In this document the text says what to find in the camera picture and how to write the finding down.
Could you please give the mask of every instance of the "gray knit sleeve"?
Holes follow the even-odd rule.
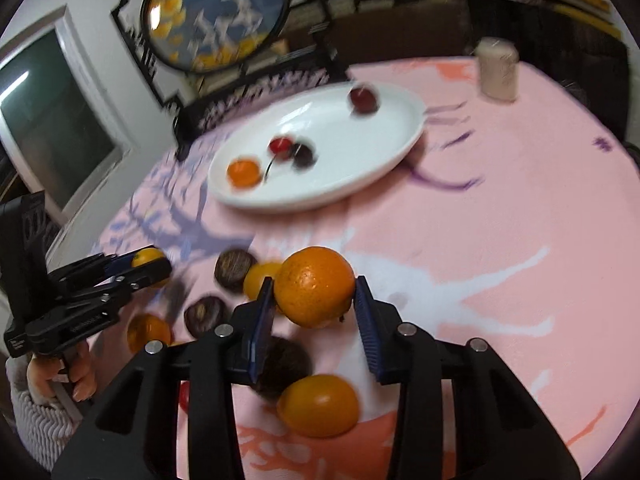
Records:
[[[7,359],[6,374],[11,384],[15,424],[22,444],[48,471],[62,453],[77,425],[55,406],[37,406],[27,384],[28,357]]]

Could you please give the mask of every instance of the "silver rivet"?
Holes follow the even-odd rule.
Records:
[[[479,337],[475,337],[469,341],[469,346],[476,352],[486,352],[486,349],[489,348],[487,342]]]
[[[418,329],[413,323],[400,323],[398,325],[398,332],[404,336],[412,336],[418,332]]]
[[[234,328],[227,323],[223,323],[222,325],[218,325],[213,332],[215,332],[218,337],[229,337],[234,332]]]
[[[157,354],[161,350],[162,350],[162,341],[158,341],[158,339],[149,341],[145,345],[145,352],[148,354]]]

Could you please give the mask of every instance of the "cylindrical container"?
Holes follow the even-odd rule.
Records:
[[[520,56],[511,41],[482,38],[476,48],[480,91],[491,99],[514,102],[518,98]]]

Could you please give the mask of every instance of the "table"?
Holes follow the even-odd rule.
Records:
[[[199,139],[183,166],[173,153],[159,161],[95,249],[155,244],[193,283],[188,304],[210,293],[238,304],[243,298],[213,279],[225,248],[251,247],[264,259],[309,245],[334,248],[404,320],[460,344],[487,339],[586,475],[640,395],[635,166],[587,110],[526,64],[513,105],[478,95],[472,59],[402,60],[352,72],[408,88],[430,109],[422,142],[386,177],[315,212],[252,216],[225,208],[208,195],[206,174],[217,147],[246,120],[236,118]],[[149,299],[127,307],[94,348],[101,386],[130,357],[130,316],[141,308],[163,314],[157,299],[145,306]],[[325,330],[278,318],[274,331],[302,342],[316,372],[351,381],[362,414],[350,433],[310,440],[288,433],[248,387],[235,387],[247,478],[383,479],[398,390],[374,384],[353,313]],[[189,339],[181,318],[174,336]],[[186,478],[182,412],[178,423],[178,475]],[[446,449],[450,463],[450,436]]]

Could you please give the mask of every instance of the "window frame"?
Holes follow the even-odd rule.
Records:
[[[98,83],[97,74],[82,48],[66,6],[54,10],[25,28],[9,40],[4,47],[0,48],[0,70],[25,48],[52,31],[56,34],[60,50],[78,88],[103,130],[113,142],[114,148],[90,173],[67,204],[64,207],[60,207],[49,195],[36,174],[31,170],[27,160],[25,160],[4,120],[2,110],[0,110],[0,142],[27,188],[31,192],[41,190],[45,192],[46,211],[53,221],[62,227],[75,216],[82,204],[107,178],[108,174],[126,158],[135,147],[135,142],[127,132],[106,90]]]

